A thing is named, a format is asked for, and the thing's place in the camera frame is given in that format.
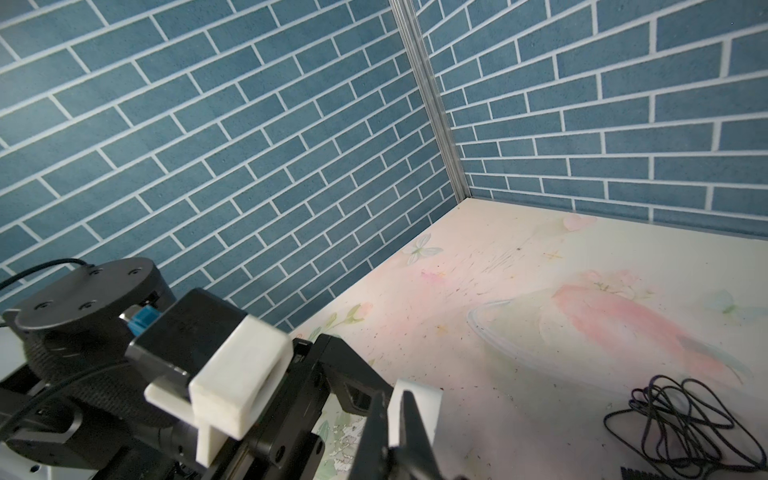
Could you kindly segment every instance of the blue connector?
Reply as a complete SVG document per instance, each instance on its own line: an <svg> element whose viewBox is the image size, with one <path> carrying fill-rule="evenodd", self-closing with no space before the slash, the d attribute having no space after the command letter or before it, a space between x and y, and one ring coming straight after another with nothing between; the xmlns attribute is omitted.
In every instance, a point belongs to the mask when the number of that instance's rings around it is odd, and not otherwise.
<svg viewBox="0 0 768 480"><path fill-rule="evenodd" d="M147 305L134 314L131 321L128 322L128 328L135 336L139 336L149 327L149 325L152 325L159 316L160 312L152 306Z"/></svg>

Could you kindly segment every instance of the metal corner post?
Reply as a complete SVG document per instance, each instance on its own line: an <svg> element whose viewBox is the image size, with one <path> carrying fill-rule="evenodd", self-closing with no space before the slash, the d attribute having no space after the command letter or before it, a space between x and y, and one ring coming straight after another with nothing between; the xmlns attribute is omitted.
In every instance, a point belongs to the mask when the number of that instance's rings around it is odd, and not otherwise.
<svg viewBox="0 0 768 480"><path fill-rule="evenodd" d="M392 6L392 13L400 30L402 43L406 47L406 53L413 68L413 76L419 86L419 92L422 94L429 123L435 131L435 141L445 162L445 171L451 181L456 202L460 203L471 196L469 186L467 186L464 170L458 159L456 143L453 141L453 133L451 133L451 126L448 123L448 116L445 114L445 106L442 104L440 91L437 88L437 83L435 83L435 73L429 63L429 55L424 46L422 30L419 27L419 20L413 9L412 0L389 0L389 4Z"/></svg>

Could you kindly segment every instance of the coiled black cable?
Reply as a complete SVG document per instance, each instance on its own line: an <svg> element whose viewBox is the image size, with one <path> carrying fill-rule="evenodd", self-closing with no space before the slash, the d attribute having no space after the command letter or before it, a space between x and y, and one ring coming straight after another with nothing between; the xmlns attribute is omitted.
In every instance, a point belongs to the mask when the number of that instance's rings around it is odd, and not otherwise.
<svg viewBox="0 0 768 480"><path fill-rule="evenodd" d="M79 258L60 258L58 260L51 260L50 262L41 263L39 265L35 265L33 267L30 267L23 272L16 273L11 278L7 278L0 282L0 290L3 290L7 286L13 285L14 283L18 282L25 276L32 275L33 273L39 272L40 270L44 270L46 268L49 268L51 266L61 265L62 263L76 263L77 265L90 265L85 260L80 260Z"/></svg>
<svg viewBox="0 0 768 480"><path fill-rule="evenodd" d="M662 379L668 380L671 384L657 385L658 381ZM687 387L690 384L699 385L707 390L715 399L719 408L693 394ZM679 397L680 395L683 396L685 402L687 402L683 409L674 406L669 395L671 392L676 392L673 394L676 399L682 399ZM660 465L668 466L675 474L683 478L706 479L714 472L719 471L742 473L768 471L766 467L766 453L762 445L731 415L730 411L723 405L712 389L699 380L685 379L677 383L668 376L656 375L650 380L648 387L632 390L629 407L626 410L609 413L603 419L603 424L614 437L643 457L664 478L670 478L670 476L659 468ZM717 422L712 421L706 411L709 411L710 414L712 412L716 413L722 419L725 419L725 422L722 422L720 419ZM640 449L632 446L608 426L609 419L628 413L639 413L647 419ZM655 446L655 457L647 452L648 437L654 423L660 433L660 438ZM741 452L721 433L722 430L734 430L737 426L757 445L757 448L760 450L760 460L755 460ZM710 429L731 452L741 457L749 465L723 463L723 451L705 433L704 429ZM673 458L670 455L670 443L675 440L677 440L677 444L672 445L673 448L682 448L685 452L684 456Z"/></svg>

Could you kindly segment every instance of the white plastic block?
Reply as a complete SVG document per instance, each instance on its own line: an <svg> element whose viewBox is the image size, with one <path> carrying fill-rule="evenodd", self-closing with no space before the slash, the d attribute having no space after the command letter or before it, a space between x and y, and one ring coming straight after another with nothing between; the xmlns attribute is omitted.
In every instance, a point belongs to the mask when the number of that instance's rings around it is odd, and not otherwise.
<svg viewBox="0 0 768 480"><path fill-rule="evenodd" d="M292 358L285 332L248 315L190 381L190 401L156 382L144 398L197 427L195 459L208 467L227 436L241 440L258 420Z"/></svg>
<svg viewBox="0 0 768 480"><path fill-rule="evenodd" d="M246 316L189 384L196 419L241 440L293 358L287 334Z"/></svg>

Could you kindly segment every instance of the brick wallpaper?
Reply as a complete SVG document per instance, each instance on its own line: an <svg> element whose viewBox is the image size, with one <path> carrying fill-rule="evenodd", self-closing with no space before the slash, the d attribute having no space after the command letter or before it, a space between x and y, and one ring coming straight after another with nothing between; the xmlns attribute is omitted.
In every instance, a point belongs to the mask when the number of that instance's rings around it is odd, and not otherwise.
<svg viewBox="0 0 768 480"><path fill-rule="evenodd" d="M386 0L3 0L0 279L150 257L290 330L455 205L433 137Z"/></svg>
<svg viewBox="0 0 768 480"><path fill-rule="evenodd" d="M419 1L474 197L768 237L768 2Z"/></svg>

